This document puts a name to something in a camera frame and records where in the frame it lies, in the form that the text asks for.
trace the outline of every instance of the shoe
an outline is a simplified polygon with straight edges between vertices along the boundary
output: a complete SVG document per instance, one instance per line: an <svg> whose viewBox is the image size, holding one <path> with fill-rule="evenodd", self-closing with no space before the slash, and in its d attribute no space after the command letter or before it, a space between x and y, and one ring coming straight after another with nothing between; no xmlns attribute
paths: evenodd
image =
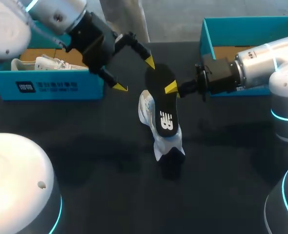
<svg viewBox="0 0 288 234"><path fill-rule="evenodd" d="M158 134L155 123L155 102L147 90L144 90L140 95L138 112L141 123L149 126L153 133L155 139L154 153L157 161L160 161L161 158L166 156L174 147L185 156L182 148L182 131L180 126L178 127L177 133L171 137L161 137Z"/></svg>
<svg viewBox="0 0 288 234"><path fill-rule="evenodd" d="M47 55L37 57L35 61L27 62L20 61L18 58L12 60L12 71L52 71L52 70L87 70L87 67L77 66L59 60L58 58L51 58Z"/></svg>

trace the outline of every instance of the shoebox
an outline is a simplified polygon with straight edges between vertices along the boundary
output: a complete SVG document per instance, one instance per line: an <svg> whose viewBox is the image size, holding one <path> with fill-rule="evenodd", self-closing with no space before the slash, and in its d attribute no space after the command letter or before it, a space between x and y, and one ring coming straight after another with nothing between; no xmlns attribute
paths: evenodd
<svg viewBox="0 0 288 234"><path fill-rule="evenodd" d="M48 32L40 23L39 28ZM65 43L68 36L60 37ZM32 32L28 49L18 58L35 61L46 54L69 64L85 66L76 50L66 53L51 41ZM11 61L0 66L0 97L2 100L95 100L103 98L103 80L88 70L11 71Z"/></svg>
<svg viewBox="0 0 288 234"><path fill-rule="evenodd" d="M214 59L235 59L238 52L288 37L288 16L282 17L230 17L203 20L200 52ZM269 95L268 85L213 96Z"/></svg>

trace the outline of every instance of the black table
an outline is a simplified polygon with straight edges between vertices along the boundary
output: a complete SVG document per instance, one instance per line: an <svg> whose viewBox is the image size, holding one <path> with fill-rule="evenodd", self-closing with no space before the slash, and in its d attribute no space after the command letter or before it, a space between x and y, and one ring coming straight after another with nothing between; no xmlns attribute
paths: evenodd
<svg viewBox="0 0 288 234"><path fill-rule="evenodd" d="M191 79L197 42L152 43L155 62ZM50 156L67 209L67 234L263 234L263 208L288 168L273 136L269 97L198 95L178 100L187 160L163 179L149 129L138 118L147 66L125 49L109 69L129 92L101 101L2 102L0 132L38 143Z"/></svg>

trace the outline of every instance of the shoe insole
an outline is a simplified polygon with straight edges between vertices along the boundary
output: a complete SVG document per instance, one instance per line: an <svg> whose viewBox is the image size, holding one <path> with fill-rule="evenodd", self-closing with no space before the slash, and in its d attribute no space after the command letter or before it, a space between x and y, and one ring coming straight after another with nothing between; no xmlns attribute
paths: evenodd
<svg viewBox="0 0 288 234"><path fill-rule="evenodd" d="M165 94L165 87L175 81L174 73L165 64L148 68L145 85L155 101L156 130L161 137L176 135L179 123L177 115L177 93Z"/></svg>

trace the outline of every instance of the blue led ring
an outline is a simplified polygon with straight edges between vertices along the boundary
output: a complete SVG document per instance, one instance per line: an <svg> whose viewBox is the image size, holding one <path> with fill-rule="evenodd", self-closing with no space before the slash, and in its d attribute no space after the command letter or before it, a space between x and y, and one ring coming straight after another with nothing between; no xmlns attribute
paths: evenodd
<svg viewBox="0 0 288 234"><path fill-rule="evenodd" d="M280 120L288 121L288 118L283 118L283 117L280 117L280 116L276 115L276 114L273 112L273 110L271 110L271 113L272 113L272 115L273 115L274 117L276 117L276 118L278 118L278 119L280 119Z"/></svg>
<svg viewBox="0 0 288 234"><path fill-rule="evenodd" d="M61 196L61 208L60 208L60 213L58 214L58 218L57 218L57 220L56 220L56 222L55 222L52 230L49 232L49 234L52 234L52 233L55 231L55 229L56 229L56 227L57 227L57 225L58 225L58 222L60 221L61 215L62 215L62 196Z"/></svg>
<svg viewBox="0 0 288 234"><path fill-rule="evenodd" d="M287 173L288 173L288 171L286 172L286 174L285 174L285 176L283 178L283 182L282 182L282 195L283 195L283 201L284 201L285 207L286 207L286 209L288 211L288 204L287 204L287 201L286 201L285 190L284 190L284 184L285 184L285 179L286 179Z"/></svg>

